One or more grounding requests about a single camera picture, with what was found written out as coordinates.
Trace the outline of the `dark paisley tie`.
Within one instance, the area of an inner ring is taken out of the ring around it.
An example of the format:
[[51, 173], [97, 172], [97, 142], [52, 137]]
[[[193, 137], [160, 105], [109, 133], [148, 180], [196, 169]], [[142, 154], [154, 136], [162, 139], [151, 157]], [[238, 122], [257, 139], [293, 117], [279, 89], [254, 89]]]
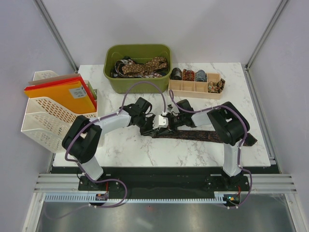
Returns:
[[150, 136], [152, 138], [167, 138], [167, 139], [180, 139], [180, 140], [190, 140], [190, 141], [201, 141], [201, 142], [213, 142], [220, 144], [228, 144], [224, 142], [219, 134], [215, 131], [209, 130], [146, 130], [140, 129], [140, 134], [142, 136]]

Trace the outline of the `gold floral tie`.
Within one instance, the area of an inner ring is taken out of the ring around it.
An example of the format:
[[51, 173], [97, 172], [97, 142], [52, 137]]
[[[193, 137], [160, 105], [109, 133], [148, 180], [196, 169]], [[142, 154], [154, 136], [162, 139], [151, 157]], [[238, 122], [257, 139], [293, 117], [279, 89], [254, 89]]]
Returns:
[[220, 79], [218, 82], [210, 81], [208, 82], [208, 92], [209, 93], [222, 93], [225, 87], [225, 80]]

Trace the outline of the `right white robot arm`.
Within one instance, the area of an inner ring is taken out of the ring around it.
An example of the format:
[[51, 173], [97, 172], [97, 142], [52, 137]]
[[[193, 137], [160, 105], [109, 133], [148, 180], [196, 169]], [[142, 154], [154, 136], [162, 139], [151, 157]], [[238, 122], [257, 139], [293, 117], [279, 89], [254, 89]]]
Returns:
[[197, 128], [212, 125], [217, 136], [224, 144], [222, 187], [233, 190], [238, 184], [243, 168], [240, 164], [241, 150], [247, 138], [250, 125], [235, 106], [227, 101], [222, 105], [200, 111], [194, 111], [188, 100], [176, 104], [179, 113], [169, 115], [169, 127], [176, 129], [181, 126]]

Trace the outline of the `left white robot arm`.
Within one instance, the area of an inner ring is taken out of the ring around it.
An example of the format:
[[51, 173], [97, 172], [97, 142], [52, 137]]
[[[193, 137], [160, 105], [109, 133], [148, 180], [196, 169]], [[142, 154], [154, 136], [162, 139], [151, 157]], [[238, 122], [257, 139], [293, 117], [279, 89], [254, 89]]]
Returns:
[[84, 115], [76, 117], [62, 140], [62, 147], [88, 175], [89, 185], [95, 190], [101, 190], [106, 185], [106, 178], [102, 176], [103, 168], [95, 158], [101, 137], [119, 128], [145, 126], [148, 120], [147, 111], [151, 110], [151, 103], [140, 97], [135, 103], [121, 106], [118, 111], [101, 118], [89, 119]]

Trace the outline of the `pile of ties in bin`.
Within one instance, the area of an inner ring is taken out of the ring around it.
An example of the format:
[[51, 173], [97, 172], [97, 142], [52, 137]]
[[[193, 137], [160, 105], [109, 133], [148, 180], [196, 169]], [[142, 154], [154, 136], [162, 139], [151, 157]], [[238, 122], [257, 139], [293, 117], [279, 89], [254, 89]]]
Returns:
[[155, 57], [146, 63], [138, 63], [125, 56], [117, 60], [111, 70], [112, 78], [160, 78], [167, 74], [169, 64], [165, 57]]

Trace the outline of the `wooden divided tray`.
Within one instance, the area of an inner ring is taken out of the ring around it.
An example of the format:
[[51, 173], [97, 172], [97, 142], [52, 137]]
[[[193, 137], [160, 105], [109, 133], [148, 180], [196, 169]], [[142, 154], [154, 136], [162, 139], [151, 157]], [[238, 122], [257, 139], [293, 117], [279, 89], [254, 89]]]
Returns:
[[219, 100], [223, 92], [209, 92], [209, 83], [218, 83], [221, 80], [219, 73], [206, 73], [207, 82], [169, 80], [168, 90], [172, 90], [174, 96], [187, 98], [200, 98]]

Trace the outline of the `red rolled tie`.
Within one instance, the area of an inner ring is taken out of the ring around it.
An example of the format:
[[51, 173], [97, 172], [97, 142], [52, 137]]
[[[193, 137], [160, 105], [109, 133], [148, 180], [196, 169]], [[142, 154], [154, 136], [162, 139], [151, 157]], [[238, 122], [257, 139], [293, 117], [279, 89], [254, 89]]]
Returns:
[[195, 81], [195, 72], [183, 69], [183, 81]]

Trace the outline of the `black rolled tie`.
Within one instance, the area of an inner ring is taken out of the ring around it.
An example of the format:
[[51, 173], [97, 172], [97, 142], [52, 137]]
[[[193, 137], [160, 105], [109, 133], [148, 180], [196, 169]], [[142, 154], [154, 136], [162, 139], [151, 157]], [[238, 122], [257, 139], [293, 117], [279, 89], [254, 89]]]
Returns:
[[183, 79], [183, 73], [180, 68], [173, 68], [171, 75], [170, 75], [171, 80], [182, 80]]

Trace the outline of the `blue grey rolled tie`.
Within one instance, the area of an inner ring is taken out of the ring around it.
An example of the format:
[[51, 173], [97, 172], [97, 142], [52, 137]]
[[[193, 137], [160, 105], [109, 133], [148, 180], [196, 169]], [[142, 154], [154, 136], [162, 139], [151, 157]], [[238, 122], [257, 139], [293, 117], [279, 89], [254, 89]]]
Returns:
[[198, 70], [195, 73], [195, 81], [196, 82], [206, 82], [207, 81], [207, 75], [204, 70]]

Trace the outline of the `red folder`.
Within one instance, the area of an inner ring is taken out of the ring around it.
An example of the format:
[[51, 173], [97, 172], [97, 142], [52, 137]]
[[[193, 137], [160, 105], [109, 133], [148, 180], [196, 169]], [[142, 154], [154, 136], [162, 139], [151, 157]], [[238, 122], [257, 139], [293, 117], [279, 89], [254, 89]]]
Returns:
[[61, 86], [76, 81], [81, 82], [82, 86], [85, 88], [86, 93], [93, 102], [97, 100], [97, 94], [95, 93], [93, 88], [89, 85], [89, 82], [87, 80], [84, 80], [79, 74], [56, 76], [47, 79], [32, 81], [29, 82], [29, 86], [26, 87], [24, 91], [29, 92], [35, 89]]

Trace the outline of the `brown patterned tie in bin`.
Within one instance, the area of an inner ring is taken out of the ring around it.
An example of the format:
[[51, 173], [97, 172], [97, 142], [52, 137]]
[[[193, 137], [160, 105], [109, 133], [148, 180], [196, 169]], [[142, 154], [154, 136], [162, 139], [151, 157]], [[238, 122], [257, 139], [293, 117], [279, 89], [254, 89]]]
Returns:
[[139, 73], [139, 74], [151, 74], [156, 71], [166, 69], [169, 67], [168, 61], [165, 57], [154, 57], [152, 60], [144, 63], [131, 63], [125, 64], [122, 67], [123, 74]]

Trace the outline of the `green plastic bin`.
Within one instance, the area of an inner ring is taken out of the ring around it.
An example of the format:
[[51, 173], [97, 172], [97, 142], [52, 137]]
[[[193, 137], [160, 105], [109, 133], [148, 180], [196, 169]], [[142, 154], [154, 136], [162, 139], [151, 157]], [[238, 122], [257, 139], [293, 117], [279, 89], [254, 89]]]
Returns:
[[[160, 78], [112, 78], [111, 70], [117, 60], [128, 56], [138, 63], [146, 63], [154, 57], [165, 57], [169, 64], [167, 74]], [[125, 93], [134, 84], [131, 93], [158, 93], [164, 92], [169, 85], [171, 75], [171, 50], [164, 44], [121, 44], [112, 46], [106, 54], [103, 73], [109, 80], [116, 93]]]

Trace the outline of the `orange folder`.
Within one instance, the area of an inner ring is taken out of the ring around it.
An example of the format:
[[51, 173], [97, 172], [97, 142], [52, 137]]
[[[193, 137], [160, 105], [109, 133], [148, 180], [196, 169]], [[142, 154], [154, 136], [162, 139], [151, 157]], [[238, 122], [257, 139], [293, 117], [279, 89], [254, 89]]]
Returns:
[[80, 80], [36, 89], [27, 87], [24, 93], [29, 98], [48, 97], [76, 114], [88, 114], [97, 110], [96, 102], [91, 100]]

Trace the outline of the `white plastic file rack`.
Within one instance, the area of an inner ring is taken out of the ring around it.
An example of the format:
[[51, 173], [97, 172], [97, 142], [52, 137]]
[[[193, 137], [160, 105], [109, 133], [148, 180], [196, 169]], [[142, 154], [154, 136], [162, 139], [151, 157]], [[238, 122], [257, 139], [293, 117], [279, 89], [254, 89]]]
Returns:
[[[35, 72], [33, 80], [42, 80], [58, 76], [53, 71]], [[97, 110], [88, 114], [76, 114], [48, 97], [29, 98], [21, 131], [53, 153], [62, 152], [62, 140], [70, 126], [80, 115], [87, 118], [97, 117], [100, 111], [100, 93], [97, 94]]]

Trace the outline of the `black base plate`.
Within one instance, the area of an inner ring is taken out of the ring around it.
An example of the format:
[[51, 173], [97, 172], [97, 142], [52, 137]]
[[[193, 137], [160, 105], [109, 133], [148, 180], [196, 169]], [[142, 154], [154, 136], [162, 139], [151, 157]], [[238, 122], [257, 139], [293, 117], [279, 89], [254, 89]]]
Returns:
[[118, 198], [208, 198], [216, 191], [243, 193], [250, 186], [243, 173], [230, 178], [219, 167], [106, 167], [99, 181], [107, 183], [91, 182], [77, 167], [55, 167], [51, 173], [75, 174], [79, 190], [106, 190]]

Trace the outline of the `aluminium rail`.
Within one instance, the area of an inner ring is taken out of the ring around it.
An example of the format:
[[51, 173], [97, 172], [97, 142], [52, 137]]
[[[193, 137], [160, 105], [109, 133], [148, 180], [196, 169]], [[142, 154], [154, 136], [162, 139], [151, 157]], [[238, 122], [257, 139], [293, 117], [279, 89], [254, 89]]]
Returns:
[[78, 186], [75, 174], [39, 174], [34, 192], [77, 192]]

